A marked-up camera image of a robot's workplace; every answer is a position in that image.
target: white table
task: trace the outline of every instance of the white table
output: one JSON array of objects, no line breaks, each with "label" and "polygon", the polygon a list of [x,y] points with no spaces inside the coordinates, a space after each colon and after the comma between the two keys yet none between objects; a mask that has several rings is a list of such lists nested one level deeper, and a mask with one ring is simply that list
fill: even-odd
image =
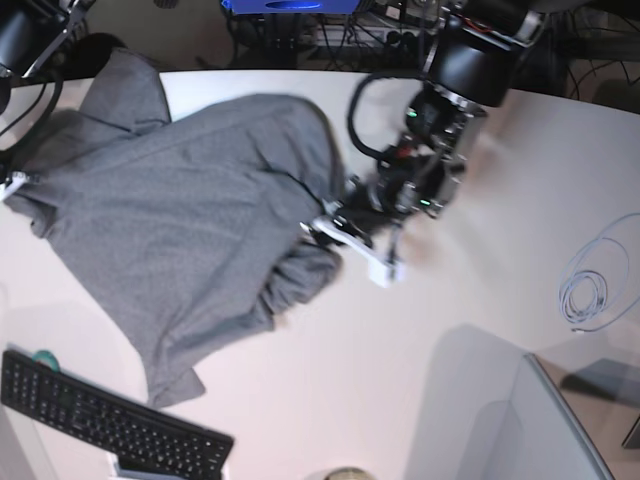
[{"label": "white table", "polygon": [[[223,71],[170,73],[162,80],[174,120],[249,93],[308,97],[332,122],[345,163],[362,173],[373,162],[355,151],[345,128],[360,78]],[[68,83],[60,105],[77,108],[89,84]],[[394,142],[417,88],[405,81],[372,87],[357,117],[363,139]],[[35,94],[14,92],[0,124]],[[478,389],[474,404],[460,388],[449,388],[469,381],[461,369],[470,350],[494,351],[474,350],[478,342],[501,345],[512,356],[537,351],[569,371],[602,356],[638,363],[629,352],[640,351],[640,309],[601,335],[576,336],[555,298],[558,276],[574,253],[614,218],[640,210],[639,157],[640,117],[511,92],[491,113],[454,204],[437,222],[410,222],[401,247],[408,263],[404,284],[381,290],[367,280],[365,261],[343,251],[344,269],[333,285],[279,319],[275,333],[201,362],[196,370],[207,395],[169,411],[236,437],[233,480],[320,480],[327,469],[350,464],[380,480],[416,480],[410,472],[421,462],[418,469],[429,478],[456,478],[473,405],[505,395],[500,379],[513,374],[497,361],[493,377],[480,382],[491,390]],[[0,207],[3,345],[50,349],[63,368],[144,400],[136,352],[28,227]],[[630,413],[627,420],[630,428]],[[105,478],[100,451],[47,427],[36,430],[60,480]],[[23,432],[23,442],[27,437]],[[639,457],[612,448],[606,459],[615,474],[619,462]]]}]

